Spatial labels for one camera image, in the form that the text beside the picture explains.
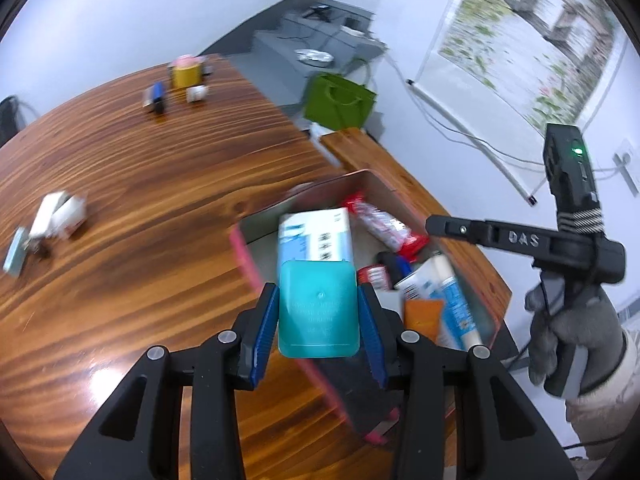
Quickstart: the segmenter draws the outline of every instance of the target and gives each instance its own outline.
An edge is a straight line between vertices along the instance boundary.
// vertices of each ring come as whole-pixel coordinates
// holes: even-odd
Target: green bag
[[[343,130],[356,126],[361,128],[376,102],[376,93],[367,89],[371,78],[371,67],[361,57],[367,69],[367,79],[363,85],[345,79],[341,74],[324,72],[318,74],[310,84],[305,107],[305,118],[331,130]]]

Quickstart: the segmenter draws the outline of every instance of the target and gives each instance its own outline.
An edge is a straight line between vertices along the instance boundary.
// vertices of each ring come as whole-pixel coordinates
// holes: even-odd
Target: white sleeve
[[[623,433],[640,404],[640,332],[624,331],[626,351],[613,375],[592,392],[566,402],[566,420],[574,427],[580,442],[603,440]],[[586,448],[587,456],[597,460],[616,445]]]

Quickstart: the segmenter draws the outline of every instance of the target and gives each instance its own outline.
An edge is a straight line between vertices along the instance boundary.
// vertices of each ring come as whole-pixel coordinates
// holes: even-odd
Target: wall outlet
[[[613,155],[613,161],[620,167],[620,173],[625,177],[634,196],[640,191],[640,155],[638,149],[625,139]]]

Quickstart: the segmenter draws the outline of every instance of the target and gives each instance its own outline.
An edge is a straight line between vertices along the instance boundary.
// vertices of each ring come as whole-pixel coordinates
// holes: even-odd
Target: gray glove
[[[580,394],[593,390],[618,368],[625,352],[625,337],[609,298],[599,285],[590,285],[566,308],[564,279],[542,272],[540,284],[525,297],[534,312],[529,345],[529,378],[535,385],[556,371],[558,340],[587,347],[589,357]],[[574,285],[574,294],[582,285]]]

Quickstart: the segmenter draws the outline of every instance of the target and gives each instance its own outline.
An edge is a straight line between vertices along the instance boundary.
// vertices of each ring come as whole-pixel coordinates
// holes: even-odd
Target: wooden bridge
[[[600,78],[613,47],[604,16],[577,0],[504,0],[542,37],[571,60],[585,77]]]

